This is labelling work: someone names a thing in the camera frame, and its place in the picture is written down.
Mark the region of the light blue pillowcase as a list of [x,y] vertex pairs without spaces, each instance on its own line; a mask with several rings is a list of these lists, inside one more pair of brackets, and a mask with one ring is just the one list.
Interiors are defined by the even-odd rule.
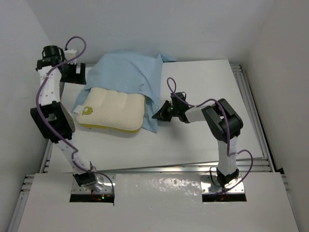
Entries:
[[146,97],[142,127],[156,133],[158,122],[152,116],[159,110],[163,63],[175,61],[162,53],[156,57],[131,51],[107,53],[88,71],[86,85],[77,95],[73,108],[85,102],[93,87],[142,94]]

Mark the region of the cream pillow with yellow edge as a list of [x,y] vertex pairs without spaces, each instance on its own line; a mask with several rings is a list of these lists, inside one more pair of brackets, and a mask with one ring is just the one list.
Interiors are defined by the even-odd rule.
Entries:
[[142,94],[93,87],[73,113],[84,127],[136,133],[143,125],[145,105],[146,97]]

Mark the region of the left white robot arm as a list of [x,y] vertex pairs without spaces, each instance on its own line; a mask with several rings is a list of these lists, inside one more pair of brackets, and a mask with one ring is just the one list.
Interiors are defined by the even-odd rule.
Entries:
[[77,50],[61,49],[50,45],[43,48],[36,71],[40,88],[36,106],[30,114],[45,139],[57,146],[72,167],[78,186],[94,190],[98,182],[95,168],[90,161],[78,154],[73,146],[74,120],[61,103],[61,84],[86,84],[85,64],[77,65]]

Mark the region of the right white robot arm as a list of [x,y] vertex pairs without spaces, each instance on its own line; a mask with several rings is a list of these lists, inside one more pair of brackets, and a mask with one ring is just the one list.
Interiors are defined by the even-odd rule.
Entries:
[[171,100],[165,101],[152,118],[170,122],[173,117],[187,124],[200,121],[208,124],[218,143],[217,181],[222,188],[239,176],[236,144],[243,121],[226,99],[207,106],[190,106],[185,92],[172,93]]

